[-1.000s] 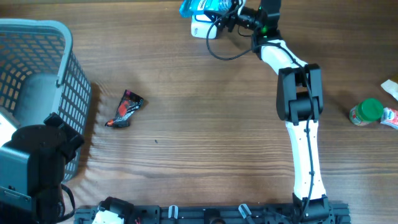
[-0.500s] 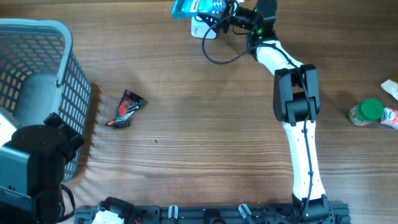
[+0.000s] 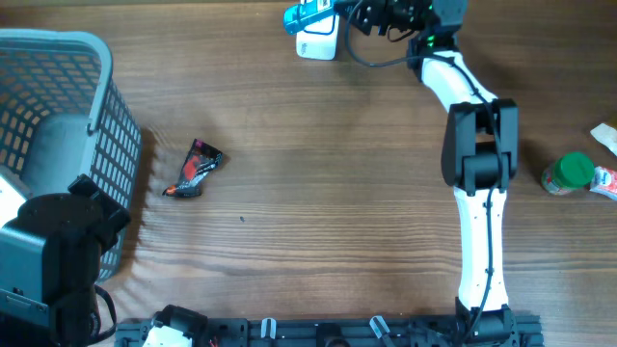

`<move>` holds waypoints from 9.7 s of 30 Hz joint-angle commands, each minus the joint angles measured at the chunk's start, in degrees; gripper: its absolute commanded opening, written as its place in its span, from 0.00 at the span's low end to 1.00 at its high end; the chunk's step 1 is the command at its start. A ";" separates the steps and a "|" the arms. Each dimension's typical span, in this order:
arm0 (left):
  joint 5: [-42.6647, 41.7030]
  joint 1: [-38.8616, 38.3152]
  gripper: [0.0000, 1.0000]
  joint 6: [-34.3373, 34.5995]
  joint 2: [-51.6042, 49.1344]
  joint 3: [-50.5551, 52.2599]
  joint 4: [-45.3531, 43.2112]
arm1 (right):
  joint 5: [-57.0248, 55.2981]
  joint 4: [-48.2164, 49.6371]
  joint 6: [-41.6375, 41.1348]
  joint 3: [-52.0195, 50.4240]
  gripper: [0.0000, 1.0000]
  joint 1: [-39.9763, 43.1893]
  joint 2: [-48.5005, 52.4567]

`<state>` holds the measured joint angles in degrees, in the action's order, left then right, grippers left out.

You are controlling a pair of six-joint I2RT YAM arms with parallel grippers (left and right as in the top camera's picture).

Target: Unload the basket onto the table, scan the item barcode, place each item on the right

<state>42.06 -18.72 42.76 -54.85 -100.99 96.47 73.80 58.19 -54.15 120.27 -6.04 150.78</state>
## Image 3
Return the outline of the blue mouthwash bottle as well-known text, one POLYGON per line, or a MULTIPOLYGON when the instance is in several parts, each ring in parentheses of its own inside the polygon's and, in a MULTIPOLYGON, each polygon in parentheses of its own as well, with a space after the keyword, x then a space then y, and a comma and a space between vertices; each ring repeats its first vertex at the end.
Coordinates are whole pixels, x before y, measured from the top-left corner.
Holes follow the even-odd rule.
POLYGON ((282 18, 282 25, 288 35, 301 31, 309 34, 328 36, 335 30, 335 0, 312 0, 300 2, 288 8, 282 18), (308 27, 330 17, 332 24, 326 32, 310 31, 308 27))

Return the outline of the black red snack wrapper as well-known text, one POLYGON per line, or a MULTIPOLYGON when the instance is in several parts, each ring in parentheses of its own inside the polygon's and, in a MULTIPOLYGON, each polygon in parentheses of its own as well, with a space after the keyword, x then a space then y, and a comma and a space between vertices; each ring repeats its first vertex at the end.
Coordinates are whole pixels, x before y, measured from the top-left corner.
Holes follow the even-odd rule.
POLYGON ((201 182, 222 163, 224 154, 217 148, 195 139, 180 170, 176 184, 162 195, 173 198, 195 198, 201 195, 201 182))

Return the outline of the green lid jar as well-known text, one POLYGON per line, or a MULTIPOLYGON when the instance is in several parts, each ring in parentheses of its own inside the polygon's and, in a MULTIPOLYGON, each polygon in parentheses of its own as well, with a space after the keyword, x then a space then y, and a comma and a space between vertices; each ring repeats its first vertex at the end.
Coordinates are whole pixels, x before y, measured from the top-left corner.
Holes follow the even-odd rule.
POLYGON ((595 166, 587 155, 570 152, 544 170, 541 182, 548 193, 562 196, 588 186, 594 174, 595 166))

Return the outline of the white brown cookie bag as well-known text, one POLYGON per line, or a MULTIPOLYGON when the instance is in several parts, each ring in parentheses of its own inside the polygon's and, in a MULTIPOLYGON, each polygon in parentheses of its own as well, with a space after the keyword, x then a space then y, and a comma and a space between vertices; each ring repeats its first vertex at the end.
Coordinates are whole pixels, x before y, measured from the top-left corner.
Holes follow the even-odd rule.
POLYGON ((617 130, 608 123, 600 123, 590 131, 591 136, 605 146, 614 155, 617 155, 617 130))

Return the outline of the small red white box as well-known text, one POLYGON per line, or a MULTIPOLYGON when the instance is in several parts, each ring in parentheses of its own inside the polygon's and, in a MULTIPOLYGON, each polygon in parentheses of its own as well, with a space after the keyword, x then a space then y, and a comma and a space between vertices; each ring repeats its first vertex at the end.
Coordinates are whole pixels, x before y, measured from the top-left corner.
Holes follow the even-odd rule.
POLYGON ((614 170, 598 166, 590 183, 589 191, 617 200, 617 173, 614 170))

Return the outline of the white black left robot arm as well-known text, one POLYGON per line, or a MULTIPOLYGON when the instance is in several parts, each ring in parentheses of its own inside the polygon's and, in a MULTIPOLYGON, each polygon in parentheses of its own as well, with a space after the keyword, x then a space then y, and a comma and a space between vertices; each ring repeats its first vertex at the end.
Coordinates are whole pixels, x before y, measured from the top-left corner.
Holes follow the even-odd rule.
POLYGON ((85 174, 64 193, 25 201, 1 228, 2 345, 92 346, 115 336, 115 304, 96 282, 129 222, 85 174))

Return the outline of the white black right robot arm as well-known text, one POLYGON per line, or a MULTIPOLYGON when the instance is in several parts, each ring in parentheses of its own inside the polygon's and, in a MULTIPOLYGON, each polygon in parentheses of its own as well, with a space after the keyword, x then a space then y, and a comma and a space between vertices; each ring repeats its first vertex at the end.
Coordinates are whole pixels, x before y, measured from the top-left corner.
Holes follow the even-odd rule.
POLYGON ((452 187, 461 225, 462 271, 454 315, 409 324, 412 346, 518 346, 523 336, 509 307, 502 270, 502 212, 518 168, 516 103, 488 92, 458 48, 465 1, 319 1, 297 9, 297 19, 337 14, 345 27, 410 36, 402 63, 448 113, 442 175, 452 187))

